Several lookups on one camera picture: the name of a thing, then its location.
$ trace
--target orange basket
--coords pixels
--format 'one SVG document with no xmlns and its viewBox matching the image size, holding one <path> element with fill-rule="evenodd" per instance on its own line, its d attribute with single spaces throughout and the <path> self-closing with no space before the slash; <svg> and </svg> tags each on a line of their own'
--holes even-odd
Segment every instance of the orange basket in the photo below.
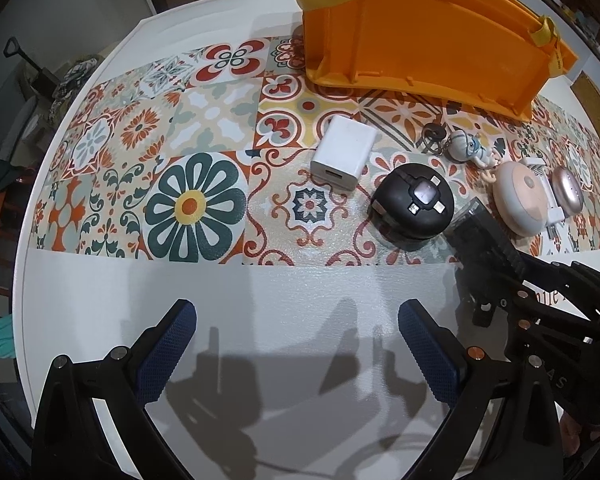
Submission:
<svg viewBox="0 0 600 480">
<path fill-rule="evenodd" d="M 517 0 L 297 0 L 307 77 L 445 98 L 528 121 L 576 55 Z"/>
</svg>

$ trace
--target patterned tile tablecloth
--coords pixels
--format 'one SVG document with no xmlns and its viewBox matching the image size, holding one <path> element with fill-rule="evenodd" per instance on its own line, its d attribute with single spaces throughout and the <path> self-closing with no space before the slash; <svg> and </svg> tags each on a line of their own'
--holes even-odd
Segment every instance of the patterned tile tablecloth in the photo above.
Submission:
<svg viewBox="0 0 600 480">
<path fill-rule="evenodd" d="M 579 178 L 581 214 L 512 240 L 531 254 L 600 249 L 600 140 L 542 97 L 522 124 L 477 108 L 391 91 L 313 85 L 302 39 L 216 44 L 142 66 L 92 88 L 56 150 L 38 197 L 30 247 L 92 256 L 257 265 L 453 261 L 444 237 L 397 249 L 367 218 L 384 177 L 407 162 L 449 182 L 456 210 L 479 196 L 474 166 L 435 155 L 421 136 L 436 118 L 477 135 L 503 158 L 541 156 Z M 311 176 L 331 117 L 378 129 L 359 186 Z"/>
</svg>

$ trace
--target white usb charger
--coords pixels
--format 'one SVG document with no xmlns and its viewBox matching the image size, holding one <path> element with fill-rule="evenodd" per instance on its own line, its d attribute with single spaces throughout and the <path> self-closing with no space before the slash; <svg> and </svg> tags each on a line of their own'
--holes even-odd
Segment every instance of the white usb charger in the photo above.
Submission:
<svg viewBox="0 0 600 480">
<path fill-rule="evenodd" d="M 341 115 L 331 119 L 311 161 L 311 173 L 353 190 L 376 142 L 376 129 Z"/>
</svg>

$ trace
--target blue gripper pad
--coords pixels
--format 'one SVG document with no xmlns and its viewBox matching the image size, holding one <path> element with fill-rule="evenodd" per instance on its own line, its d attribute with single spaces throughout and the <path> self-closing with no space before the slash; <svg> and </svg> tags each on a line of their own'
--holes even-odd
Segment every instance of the blue gripper pad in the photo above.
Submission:
<svg viewBox="0 0 600 480">
<path fill-rule="evenodd" d="M 134 393 L 143 406 L 148 402 L 155 402 L 160 397 L 196 331 L 197 320 L 193 304 L 186 300 L 178 300 L 160 323 L 145 331 L 136 342 L 137 345 L 147 334 L 148 337 L 143 342 L 151 345 L 146 358 L 138 365 L 136 371 Z"/>
<path fill-rule="evenodd" d="M 418 300 L 401 304 L 398 329 L 434 397 L 454 407 L 467 370 L 462 345 L 450 330 L 433 320 Z"/>
</svg>

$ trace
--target white table surface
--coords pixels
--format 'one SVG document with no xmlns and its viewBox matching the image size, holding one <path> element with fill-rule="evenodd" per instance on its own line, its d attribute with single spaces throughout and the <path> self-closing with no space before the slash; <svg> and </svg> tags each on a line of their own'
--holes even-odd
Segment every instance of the white table surface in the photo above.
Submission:
<svg viewBox="0 0 600 480">
<path fill-rule="evenodd" d="M 502 355 L 503 313 L 488 330 L 473 327 L 459 308 L 453 264 L 191 266 L 27 247 L 52 155 L 93 84 L 218 41 L 289 34 L 300 23 L 294 0 L 203 0 L 169 10 L 142 20 L 78 95 L 40 170 L 16 257 L 14 339 L 33 422 L 55 356 L 101 359 L 187 298 L 198 310 L 196 335 L 147 411 L 193 476 L 390 480 L 402 477 L 445 416 L 397 331 L 399 305 L 419 298 L 462 343 Z M 565 77 L 541 94 L 592 128 Z M 551 259 L 600 270 L 600 251 Z M 218 420 L 203 416 L 201 403 Z M 106 406 L 96 407 L 121 466 L 137 475 Z M 481 441 L 479 433 L 471 457 Z"/>
</svg>

